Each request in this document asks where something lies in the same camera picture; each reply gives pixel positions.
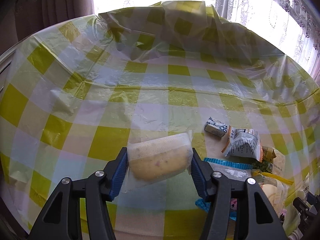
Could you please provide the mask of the square cake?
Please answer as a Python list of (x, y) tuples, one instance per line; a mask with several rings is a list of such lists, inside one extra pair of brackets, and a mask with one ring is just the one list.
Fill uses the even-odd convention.
[(189, 169), (193, 158), (191, 130), (128, 144), (123, 193), (172, 178)]

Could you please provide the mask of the small silver white snack packet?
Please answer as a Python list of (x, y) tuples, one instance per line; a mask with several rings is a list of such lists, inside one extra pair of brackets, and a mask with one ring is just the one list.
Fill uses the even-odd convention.
[(217, 119), (209, 117), (204, 125), (204, 130), (222, 138), (227, 133), (228, 126)]

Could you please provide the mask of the mauve curtain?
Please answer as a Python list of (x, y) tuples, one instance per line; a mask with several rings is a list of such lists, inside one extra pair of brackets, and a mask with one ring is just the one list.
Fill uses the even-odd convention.
[(93, 0), (1, 0), (1, 53), (39, 30), (93, 12)]

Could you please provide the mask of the green checkered plastic tablecloth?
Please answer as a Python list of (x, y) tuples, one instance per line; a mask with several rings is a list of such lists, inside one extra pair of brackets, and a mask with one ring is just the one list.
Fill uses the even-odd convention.
[(18, 45), (1, 92), (1, 165), (11, 212), (30, 230), (64, 177), (120, 149), (193, 132), (202, 158), (225, 142), (209, 117), (259, 132), (285, 157), (292, 202), (319, 193), (319, 86), (293, 59), (203, 2), (165, 2), (66, 21)]

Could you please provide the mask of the pink black chocolate packet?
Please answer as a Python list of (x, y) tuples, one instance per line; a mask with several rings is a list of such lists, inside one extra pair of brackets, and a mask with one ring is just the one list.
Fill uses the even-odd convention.
[(236, 210), (237, 209), (237, 199), (236, 198), (232, 198), (231, 199), (231, 209), (232, 210)]

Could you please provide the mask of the round cheese bun yellow wrapper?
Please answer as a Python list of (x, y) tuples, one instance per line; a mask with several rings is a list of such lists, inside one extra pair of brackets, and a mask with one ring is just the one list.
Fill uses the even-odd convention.
[(283, 213), (289, 187), (292, 186), (293, 181), (268, 172), (252, 171), (251, 175), (258, 182), (276, 214), (280, 217)]

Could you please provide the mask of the white orange snack packet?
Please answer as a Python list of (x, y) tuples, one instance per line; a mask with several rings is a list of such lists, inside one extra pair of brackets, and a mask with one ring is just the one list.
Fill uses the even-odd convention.
[(227, 144), (222, 150), (225, 157), (235, 156), (263, 160), (263, 148), (260, 135), (255, 129), (229, 126)]

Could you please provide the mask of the blue clear snack packet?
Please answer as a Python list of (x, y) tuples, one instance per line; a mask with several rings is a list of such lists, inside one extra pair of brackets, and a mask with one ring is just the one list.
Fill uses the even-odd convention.
[[(251, 177), (251, 164), (235, 163), (208, 157), (204, 158), (204, 161), (208, 162), (213, 170), (220, 171), (229, 179), (245, 181), (247, 178)], [(210, 206), (209, 202), (205, 202), (204, 199), (200, 198), (196, 200), (195, 205), (208, 213)], [(229, 218), (236, 221), (236, 210), (232, 210), (231, 206)]]

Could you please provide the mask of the olive brown snack packet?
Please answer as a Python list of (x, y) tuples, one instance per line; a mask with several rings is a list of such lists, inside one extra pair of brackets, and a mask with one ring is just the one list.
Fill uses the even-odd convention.
[(254, 170), (267, 172), (278, 176), (283, 176), (285, 171), (285, 155), (272, 147), (262, 147), (263, 158), (262, 161), (255, 161), (253, 165)]

